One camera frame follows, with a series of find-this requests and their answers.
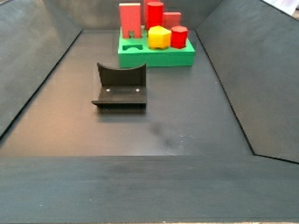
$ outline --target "black holder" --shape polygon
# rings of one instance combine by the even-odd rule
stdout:
[[[97,63],[97,72],[101,89],[97,100],[92,101],[96,106],[145,106],[145,64],[134,68],[114,69]]]

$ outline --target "yellow block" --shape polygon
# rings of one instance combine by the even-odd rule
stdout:
[[[160,25],[152,27],[148,31],[148,47],[150,49],[165,49],[170,45],[172,32]]]

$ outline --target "red block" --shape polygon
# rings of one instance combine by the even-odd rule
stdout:
[[[160,0],[144,0],[144,27],[146,27],[146,4],[150,2],[160,2]]]
[[[141,36],[141,5],[140,3],[121,3],[118,5],[122,39],[129,39],[129,32],[134,38]]]
[[[174,26],[172,28],[172,40],[170,47],[181,49],[185,47],[185,41],[188,37],[188,29],[184,26]]]
[[[162,14],[162,28],[170,30],[174,26],[181,24],[180,12],[165,12]]]
[[[149,30],[153,26],[164,24],[164,3],[150,2],[146,4],[146,25]]]

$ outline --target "green platform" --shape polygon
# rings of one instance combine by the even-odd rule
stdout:
[[[194,50],[186,39],[182,49],[168,47],[165,50],[150,50],[146,46],[146,31],[142,38],[121,38],[118,35],[117,57],[120,67],[189,67],[193,63]]]

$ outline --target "dark gray surface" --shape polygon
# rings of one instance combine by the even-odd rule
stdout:
[[[2,157],[0,223],[297,222],[297,177],[250,156]]]
[[[0,136],[30,98],[80,28],[48,1],[0,5]]]
[[[200,42],[193,66],[146,68],[144,114],[100,114],[97,62],[118,31],[84,31],[2,142],[0,156],[250,155]]]
[[[84,30],[118,29],[118,3],[142,0],[50,0]],[[222,0],[162,0],[166,11],[181,12],[181,24],[193,30]]]
[[[225,0],[197,33],[254,153],[299,162],[297,21]]]

